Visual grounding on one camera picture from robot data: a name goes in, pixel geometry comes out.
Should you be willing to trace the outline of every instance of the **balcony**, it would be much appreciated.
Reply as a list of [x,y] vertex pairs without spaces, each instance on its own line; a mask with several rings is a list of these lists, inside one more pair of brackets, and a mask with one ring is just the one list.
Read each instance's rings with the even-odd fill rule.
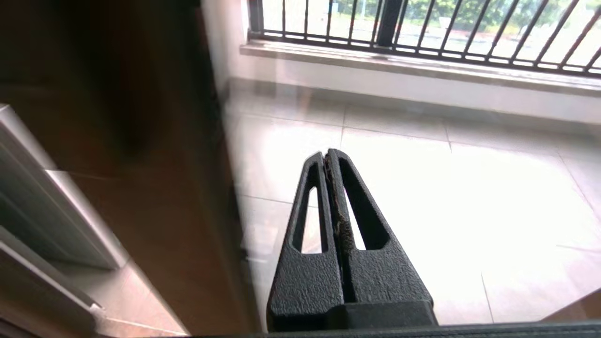
[[[458,26],[461,1],[446,23],[438,0],[398,2],[390,30],[394,2],[206,4],[229,32],[210,42],[260,308],[302,164],[328,148],[353,159],[440,324],[541,321],[600,289],[599,10],[562,2],[539,27],[555,3],[532,1],[515,29],[522,1],[481,1],[474,22],[483,6],[500,20],[478,29]],[[320,251],[317,212],[304,253]]]

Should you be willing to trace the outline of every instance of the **tile grout line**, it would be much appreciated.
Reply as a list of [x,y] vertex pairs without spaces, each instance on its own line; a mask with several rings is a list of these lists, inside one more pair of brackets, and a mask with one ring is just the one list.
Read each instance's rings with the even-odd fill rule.
[[582,197],[584,198],[584,200],[587,202],[588,207],[591,208],[591,211],[593,211],[593,214],[595,215],[595,218],[597,218],[597,220],[601,221],[599,219],[599,217],[597,216],[597,213],[595,212],[595,208],[593,207],[593,204],[588,200],[587,195],[584,193],[584,191],[582,190],[582,187],[580,187],[580,184],[578,183],[578,181],[576,180],[576,178],[574,177],[574,174],[572,174],[572,171],[570,170],[570,167],[567,165],[566,160],[563,158],[563,156],[561,156],[561,154],[559,152],[557,152],[557,157],[560,158],[561,163],[563,163],[564,167],[566,168],[567,172],[570,174],[570,177],[572,178],[572,181],[574,181],[574,184],[576,185],[576,187],[578,188],[578,190],[580,191],[580,193],[582,194]]
[[587,252],[587,253],[601,254],[601,250],[576,248],[576,247],[571,247],[569,245],[563,245],[563,244],[555,244],[555,246],[558,248],[562,248],[562,249],[570,249],[570,250],[576,250],[576,251],[583,251],[583,252]]
[[338,149],[342,151],[342,136],[344,135],[344,124],[346,123],[346,109],[349,107],[348,104],[344,105],[344,112],[342,113],[342,130],[340,131],[340,145]]
[[451,140],[449,140],[449,131],[447,129],[447,120],[446,119],[443,119],[442,125],[445,128],[445,135],[447,136],[447,143],[449,145],[449,150],[451,151],[451,153],[453,153],[453,147],[451,147]]
[[482,274],[482,271],[480,271],[480,279],[482,279],[482,287],[484,288],[484,295],[486,296],[486,304],[489,307],[490,319],[494,323],[495,317],[492,315],[492,308],[490,307],[490,299],[488,297],[488,292],[486,291],[486,285],[484,284],[484,275]]
[[285,118],[285,117],[269,116],[269,115],[257,115],[257,114],[247,113],[247,112],[242,112],[242,113],[240,113],[240,115],[250,116],[250,117],[260,117],[260,118],[275,118],[276,120],[293,121],[293,122],[315,123],[315,124],[320,124],[322,126],[330,126],[330,127],[343,127],[340,124],[329,124],[329,123],[308,121],[308,120],[295,120],[293,118]]
[[[257,200],[264,200],[264,201],[269,201],[269,202],[277,202],[277,203],[284,203],[284,204],[290,204],[290,205],[292,205],[291,202],[272,200],[271,198],[250,196],[250,195],[246,195],[246,194],[237,194],[237,195],[238,195],[238,197],[256,198]],[[312,206],[312,205],[307,205],[307,207],[319,208],[317,206]]]
[[441,140],[439,138],[429,138],[429,137],[413,136],[413,135],[407,135],[407,134],[395,134],[395,133],[391,133],[391,132],[376,131],[374,129],[365,129],[365,128],[357,128],[357,127],[345,127],[345,128],[346,129],[354,129],[356,131],[375,132],[375,133],[382,133],[382,134],[386,134],[386,135],[403,136],[403,137],[408,137],[408,138],[419,138],[421,140],[445,142],[445,140]]
[[455,144],[461,144],[464,146],[471,146],[471,147],[479,147],[479,148],[487,148],[487,149],[494,149],[494,150],[500,150],[502,152],[513,152],[513,153],[520,153],[520,154],[530,154],[530,155],[538,155],[538,156],[551,156],[551,157],[556,157],[559,158],[559,154],[556,151],[553,151],[553,153],[535,153],[535,152],[527,152],[524,150],[517,150],[517,149],[507,149],[507,148],[499,148],[499,147],[492,147],[492,146],[483,146],[481,144],[474,144],[474,143],[465,143],[465,142],[460,142],[460,141],[450,141],[450,144],[455,143]]

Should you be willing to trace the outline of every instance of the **window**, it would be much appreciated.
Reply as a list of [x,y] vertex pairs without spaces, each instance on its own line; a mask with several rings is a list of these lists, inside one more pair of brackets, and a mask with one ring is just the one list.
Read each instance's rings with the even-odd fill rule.
[[601,78],[601,0],[249,0],[250,39]]

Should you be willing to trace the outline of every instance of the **brown wooden door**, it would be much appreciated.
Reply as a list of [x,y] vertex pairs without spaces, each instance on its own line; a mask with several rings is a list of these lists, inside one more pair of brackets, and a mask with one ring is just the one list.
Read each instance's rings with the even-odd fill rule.
[[192,335],[260,329],[194,1],[4,1],[0,102]]

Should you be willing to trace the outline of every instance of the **black plastic clamp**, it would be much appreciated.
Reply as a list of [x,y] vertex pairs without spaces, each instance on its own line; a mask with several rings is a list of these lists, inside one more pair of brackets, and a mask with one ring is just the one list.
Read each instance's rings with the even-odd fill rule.
[[[322,253],[302,254],[316,187]],[[365,249],[355,245],[349,198]],[[267,303],[269,331],[437,325],[433,301],[348,155],[316,153],[301,172]]]

